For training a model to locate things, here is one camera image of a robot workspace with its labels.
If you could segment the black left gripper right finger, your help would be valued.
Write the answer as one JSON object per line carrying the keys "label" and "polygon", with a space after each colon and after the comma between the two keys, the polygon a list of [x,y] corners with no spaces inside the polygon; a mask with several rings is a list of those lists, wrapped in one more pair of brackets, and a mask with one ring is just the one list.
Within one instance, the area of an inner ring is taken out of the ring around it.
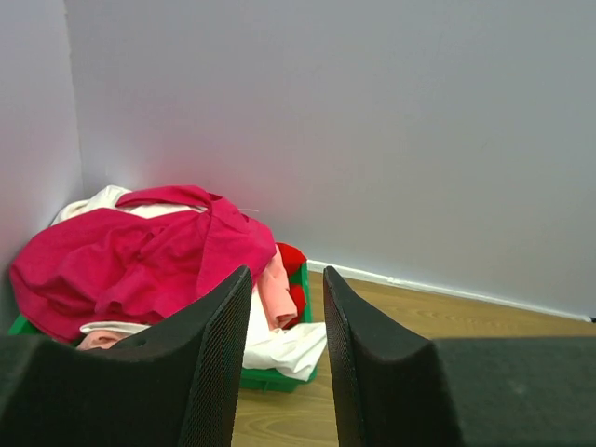
{"label": "black left gripper right finger", "polygon": [[332,267],[324,314],[343,446],[591,446],[595,340],[428,339]]}

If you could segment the magenta t shirt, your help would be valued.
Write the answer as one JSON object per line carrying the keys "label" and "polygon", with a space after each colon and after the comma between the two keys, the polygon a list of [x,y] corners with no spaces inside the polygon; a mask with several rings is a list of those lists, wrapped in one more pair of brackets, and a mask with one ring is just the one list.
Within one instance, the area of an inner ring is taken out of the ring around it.
{"label": "magenta t shirt", "polygon": [[277,252],[271,230],[194,185],[127,193],[38,233],[9,267],[20,312],[71,343],[96,321],[156,324],[241,266],[253,277]]}

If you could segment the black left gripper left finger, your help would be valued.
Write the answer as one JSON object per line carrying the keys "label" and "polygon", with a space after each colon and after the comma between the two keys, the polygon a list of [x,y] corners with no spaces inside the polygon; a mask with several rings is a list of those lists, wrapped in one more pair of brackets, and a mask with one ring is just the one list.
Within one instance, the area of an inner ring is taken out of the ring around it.
{"label": "black left gripper left finger", "polygon": [[227,446],[251,307],[240,267],[206,296],[108,349],[1,340],[5,446]]}

